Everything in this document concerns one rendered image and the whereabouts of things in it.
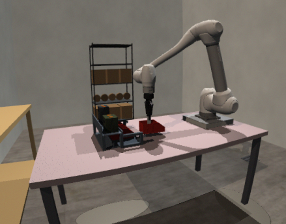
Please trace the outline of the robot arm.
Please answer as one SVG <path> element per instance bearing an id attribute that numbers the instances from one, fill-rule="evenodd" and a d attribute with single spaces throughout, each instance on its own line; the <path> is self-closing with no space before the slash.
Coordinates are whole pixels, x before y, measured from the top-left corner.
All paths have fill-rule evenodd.
<path id="1" fill-rule="evenodd" d="M 156 82 L 155 68 L 174 57 L 182 50 L 201 40 L 207 48 L 208 58 L 212 71 L 215 89 L 203 89 L 199 101 L 199 117 L 203 120 L 220 119 L 216 113 L 230 115 L 237 111 L 238 101 L 233 93 L 227 88 L 222 55 L 220 51 L 220 36 L 223 33 L 223 26 L 219 21 L 207 20 L 191 27 L 180 42 L 167 51 L 165 54 L 151 62 L 143 65 L 133 74 L 137 83 L 143 84 L 143 93 L 153 94 Z"/>

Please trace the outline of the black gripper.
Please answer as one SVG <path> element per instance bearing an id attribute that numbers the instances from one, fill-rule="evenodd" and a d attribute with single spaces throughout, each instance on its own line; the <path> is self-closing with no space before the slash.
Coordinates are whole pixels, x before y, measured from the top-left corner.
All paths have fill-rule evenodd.
<path id="1" fill-rule="evenodd" d="M 148 98 L 148 99 L 146 99 L 146 98 Z M 154 98 L 154 94 L 144 94 L 144 99 L 146 99 L 145 110 L 146 110 L 146 114 L 147 114 L 147 124 L 151 124 L 152 108 L 154 105 L 154 104 L 152 104 L 153 98 Z"/>

